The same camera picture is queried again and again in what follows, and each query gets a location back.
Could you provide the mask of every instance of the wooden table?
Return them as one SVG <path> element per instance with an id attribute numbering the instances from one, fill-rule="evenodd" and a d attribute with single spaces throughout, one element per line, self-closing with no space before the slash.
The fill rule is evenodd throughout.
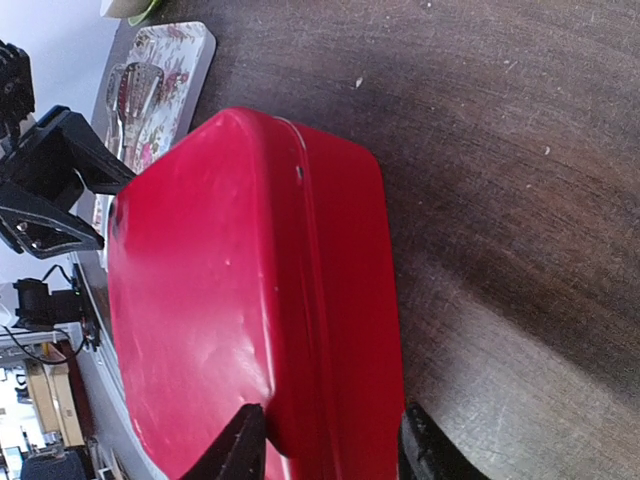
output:
<path id="1" fill-rule="evenodd" d="M 171 0 L 154 19 L 183 20 L 219 41 L 194 127 L 245 105 L 379 159 L 408 398 L 494 479 L 637 478 L 636 3 Z"/>

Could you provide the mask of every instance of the scratch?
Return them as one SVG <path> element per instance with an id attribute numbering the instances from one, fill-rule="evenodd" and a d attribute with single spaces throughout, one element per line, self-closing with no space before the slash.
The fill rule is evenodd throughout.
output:
<path id="1" fill-rule="evenodd" d="M 511 399 L 511 395 L 507 396 L 507 398 L 505 398 L 504 403 L 502 404 L 502 408 L 500 409 L 500 413 L 498 414 L 498 423 L 496 425 L 496 433 L 493 436 L 494 441 L 493 441 L 493 448 L 491 449 L 491 458 L 489 459 L 489 461 L 491 463 L 494 463 L 496 461 L 496 457 L 499 455 L 499 446 L 500 446 L 500 440 L 499 440 L 499 436 L 500 436 L 500 431 L 502 430 L 502 424 L 504 423 L 504 413 L 507 410 L 507 406 L 509 405 L 509 400 Z"/>
<path id="2" fill-rule="evenodd" d="M 511 70 L 513 67 L 515 67 L 518 64 L 518 61 L 516 60 L 515 62 L 513 62 L 511 65 L 509 65 L 509 68 L 507 68 L 507 70 L 504 73 L 509 73 L 509 70 Z"/>
<path id="3" fill-rule="evenodd" d="M 505 400 L 502 404 L 502 408 L 500 409 L 500 414 L 498 415 L 498 426 L 496 427 L 496 436 L 500 434 L 500 430 L 502 430 L 502 423 L 504 421 L 504 412 L 507 410 L 507 405 L 509 400 Z"/>
<path id="4" fill-rule="evenodd" d="M 496 452 L 495 450 L 491 450 L 490 448 L 484 448 L 484 447 L 475 447 L 477 450 L 481 450 L 483 452 L 487 452 L 491 454 L 492 459 L 497 457 L 498 455 L 500 455 L 501 457 L 506 457 L 507 454 L 506 453 L 502 453 L 502 452 Z"/>

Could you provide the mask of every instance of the dark wood surface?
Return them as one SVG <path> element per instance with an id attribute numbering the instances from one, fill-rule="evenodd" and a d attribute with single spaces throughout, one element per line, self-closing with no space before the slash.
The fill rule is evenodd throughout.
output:
<path id="1" fill-rule="evenodd" d="M 379 159 L 408 398 L 494 479 L 640 477 L 637 3 L 172 0 L 154 22 L 183 20 L 219 41 L 194 127 L 244 105 Z"/>

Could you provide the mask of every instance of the cardboard box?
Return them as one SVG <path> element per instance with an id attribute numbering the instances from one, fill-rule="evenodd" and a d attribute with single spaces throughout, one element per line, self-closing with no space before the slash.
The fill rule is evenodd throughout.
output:
<path id="1" fill-rule="evenodd" d="M 33 400 L 40 430 L 42 433 L 60 431 L 49 382 L 42 364 L 27 360 L 25 362 L 25 370 L 27 372 L 27 389 L 29 390 L 29 396 Z"/>
<path id="2" fill-rule="evenodd" d="M 52 346 L 49 348 L 49 359 L 64 359 L 64 356 L 55 348 Z M 44 370 L 49 382 L 53 407 L 65 446 L 78 447 L 84 445 L 84 436 L 76 414 L 76 406 L 69 382 L 69 366 L 66 363 L 62 365 L 45 365 Z"/>

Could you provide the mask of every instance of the red metal container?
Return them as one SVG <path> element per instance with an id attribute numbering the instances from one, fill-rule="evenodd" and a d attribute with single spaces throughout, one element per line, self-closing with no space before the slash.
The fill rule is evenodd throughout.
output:
<path id="1" fill-rule="evenodd" d="M 395 479 L 404 409 L 382 179 L 353 143 L 216 115 L 117 198 L 115 345 L 135 431 L 180 478 L 244 403 L 269 479 Z"/>

